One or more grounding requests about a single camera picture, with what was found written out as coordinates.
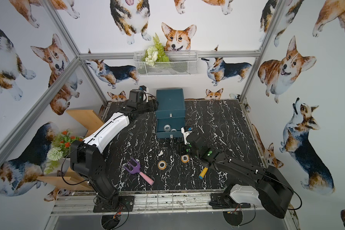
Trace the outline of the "orange tape roll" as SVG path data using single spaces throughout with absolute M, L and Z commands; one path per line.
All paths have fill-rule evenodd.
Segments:
M 160 162 L 158 163 L 158 168 L 159 168 L 160 170 L 165 170 L 166 167 L 167 167 L 167 163 L 166 163 L 165 161 L 160 161 Z
M 181 161 L 182 161 L 183 163 L 188 163 L 189 160 L 190 160 L 189 155 L 183 155 L 183 156 L 181 156 Z

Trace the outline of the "teal drawer cabinet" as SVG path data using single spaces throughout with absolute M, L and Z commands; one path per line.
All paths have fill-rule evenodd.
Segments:
M 158 109 L 156 115 L 156 136 L 158 139 L 182 138 L 181 128 L 185 127 L 186 107 L 182 88 L 157 90 Z M 165 132 L 163 127 L 169 124 L 176 132 Z

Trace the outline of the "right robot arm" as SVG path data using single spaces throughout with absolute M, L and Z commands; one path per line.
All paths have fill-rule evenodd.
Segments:
M 204 167 L 225 172 L 238 178 L 251 188 L 242 189 L 234 185 L 229 197 L 238 203 L 261 205 L 271 215 L 285 218 L 294 190 L 278 168 L 266 168 L 244 163 L 230 156 L 228 151 L 209 147 L 204 137 L 196 132 L 182 131 L 186 152 Z

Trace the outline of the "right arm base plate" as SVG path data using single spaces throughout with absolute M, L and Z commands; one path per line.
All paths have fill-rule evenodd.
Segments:
M 209 205 L 213 209 L 248 209 L 251 207 L 251 204 L 248 203 L 236 203 L 229 195 L 224 193 L 212 193 L 210 195 Z

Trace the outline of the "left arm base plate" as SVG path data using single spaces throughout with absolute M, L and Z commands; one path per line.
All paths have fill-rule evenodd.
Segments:
M 107 200 L 100 195 L 94 198 L 93 213 L 106 213 L 106 212 L 131 212 L 135 203 L 135 197 L 131 195 L 114 196 L 112 199 Z

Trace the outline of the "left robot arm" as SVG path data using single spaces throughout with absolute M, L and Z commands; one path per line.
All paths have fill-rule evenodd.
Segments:
M 71 144 L 71 169 L 85 178 L 99 198 L 108 205 L 118 203 L 118 191 L 108 179 L 104 149 L 131 121 L 141 114 L 154 112 L 157 108 L 157 100 L 126 101 L 92 135 Z

